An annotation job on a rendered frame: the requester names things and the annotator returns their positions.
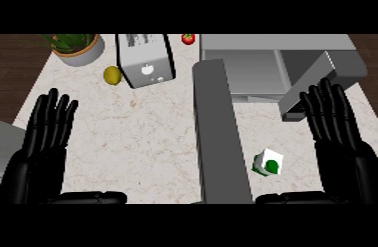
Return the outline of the grey microwave door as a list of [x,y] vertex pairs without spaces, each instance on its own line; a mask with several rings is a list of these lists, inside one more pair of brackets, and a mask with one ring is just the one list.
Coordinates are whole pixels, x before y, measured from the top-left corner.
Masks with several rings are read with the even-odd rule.
[[205,204],[251,204],[252,195],[224,64],[193,65],[193,110],[200,197]]

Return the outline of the white and green milk carton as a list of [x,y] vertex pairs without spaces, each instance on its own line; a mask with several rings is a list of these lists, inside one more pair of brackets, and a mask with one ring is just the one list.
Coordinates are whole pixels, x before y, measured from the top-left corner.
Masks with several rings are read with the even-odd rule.
[[279,175],[282,170],[283,155],[265,148],[260,154],[254,156],[251,170],[262,175]]

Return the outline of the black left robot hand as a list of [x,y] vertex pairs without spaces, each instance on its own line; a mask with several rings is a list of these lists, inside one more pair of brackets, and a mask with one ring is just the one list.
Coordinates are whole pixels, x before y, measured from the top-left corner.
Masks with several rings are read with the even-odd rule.
[[10,157],[0,183],[0,204],[124,205],[116,191],[62,192],[66,146],[78,101],[57,89],[37,98],[22,148]]

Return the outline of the grey microwave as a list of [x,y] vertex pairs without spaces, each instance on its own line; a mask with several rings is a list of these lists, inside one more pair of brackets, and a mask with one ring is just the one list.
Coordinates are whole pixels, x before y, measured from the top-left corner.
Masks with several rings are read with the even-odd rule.
[[202,34],[199,58],[223,61],[231,101],[274,103],[285,122],[304,119],[299,94],[322,79],[350,88],[367,75],[345,34]]

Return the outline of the silver toaster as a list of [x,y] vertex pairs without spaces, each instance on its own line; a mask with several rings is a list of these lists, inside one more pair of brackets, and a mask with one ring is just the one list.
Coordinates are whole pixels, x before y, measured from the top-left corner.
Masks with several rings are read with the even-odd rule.
[[166,34],[116,34],[116,66],[133,89],[175,78]]

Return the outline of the yellow lemon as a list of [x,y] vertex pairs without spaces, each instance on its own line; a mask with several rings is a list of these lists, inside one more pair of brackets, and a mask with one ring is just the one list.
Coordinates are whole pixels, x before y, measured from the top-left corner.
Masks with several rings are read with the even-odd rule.
[[115,66],[109,66],[103,71],[103,79],[109,85],[116,85],[121,81],[121,72]]

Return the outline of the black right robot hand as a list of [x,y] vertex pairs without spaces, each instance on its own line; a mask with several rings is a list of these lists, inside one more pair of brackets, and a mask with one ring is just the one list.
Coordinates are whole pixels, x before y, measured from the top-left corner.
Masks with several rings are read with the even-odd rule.
[[323,78],[299,93],[323,190],[265,194],[257,204],[378,204],[378,155],[361,140],[339,84]]

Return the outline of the potted green plant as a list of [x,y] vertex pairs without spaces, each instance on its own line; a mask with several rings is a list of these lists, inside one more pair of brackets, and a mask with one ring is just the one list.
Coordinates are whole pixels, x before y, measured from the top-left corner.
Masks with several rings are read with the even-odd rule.
[[99,34],[39,34],[41,42],[25,43],[47,48],[60,61],[72,67],[88,65],[100,57],[104,41]]

